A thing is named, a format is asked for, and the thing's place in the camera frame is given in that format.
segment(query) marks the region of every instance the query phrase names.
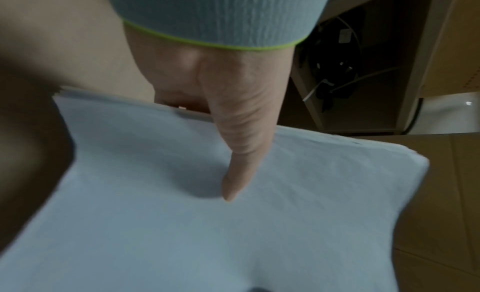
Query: wrinkled skin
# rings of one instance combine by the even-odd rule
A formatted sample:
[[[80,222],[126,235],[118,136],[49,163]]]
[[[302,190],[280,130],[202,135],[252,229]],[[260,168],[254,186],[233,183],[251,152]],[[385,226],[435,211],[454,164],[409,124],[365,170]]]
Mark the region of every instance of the wrinkled skin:
[[[124,30],[156,103],[211,113],[232,150],[222,194],[233,200],[270,149],[294,48],[232,51],[164,40],[127,25]]]

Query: paper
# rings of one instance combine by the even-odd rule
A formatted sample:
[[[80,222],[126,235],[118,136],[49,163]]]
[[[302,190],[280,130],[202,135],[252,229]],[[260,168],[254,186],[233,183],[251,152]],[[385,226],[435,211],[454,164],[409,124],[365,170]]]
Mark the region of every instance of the paper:
[[[398,146],[278,128],[233,203],[207,117],[67,93],[76,145],[0,259],[0,291],[397,291],[397,217],[428,162]]]

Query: light blue sleeve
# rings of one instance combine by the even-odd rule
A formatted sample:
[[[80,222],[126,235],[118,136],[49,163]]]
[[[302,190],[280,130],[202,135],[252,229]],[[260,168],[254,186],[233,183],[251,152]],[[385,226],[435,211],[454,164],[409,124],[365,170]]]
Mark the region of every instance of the light blue sleeve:
[[[228,49],[293,46],[328,0],[111,0],[122,19],[177,41]]]

